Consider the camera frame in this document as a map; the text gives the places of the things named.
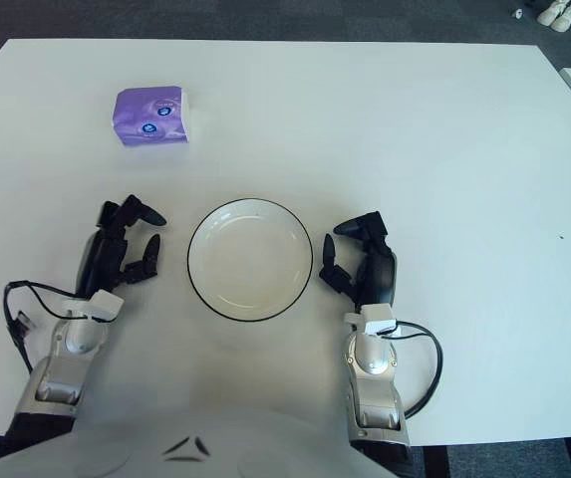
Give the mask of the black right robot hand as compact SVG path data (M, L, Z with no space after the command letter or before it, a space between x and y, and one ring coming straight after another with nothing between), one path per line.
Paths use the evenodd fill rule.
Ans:
M335 263L333 238L326 234L323 267L319 277L335 292L348 296L359 312L363 306L392 305L396 288L397 259L386 243L388 231L379 211L370 212L337 225L333 232L359 241L365 256L355 278Z

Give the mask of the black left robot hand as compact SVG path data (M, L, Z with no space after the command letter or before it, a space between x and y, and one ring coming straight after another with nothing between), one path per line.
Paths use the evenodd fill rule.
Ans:
M139 220L152 225L164 226L165 218L129 195L122 204L106 201L100 211L98 230L89 238L78 271L77 298L89 299L96 292L111 292L120 284L136 284L157 275L160 235L148 240L143 256L122 266L128 250L126 232Z

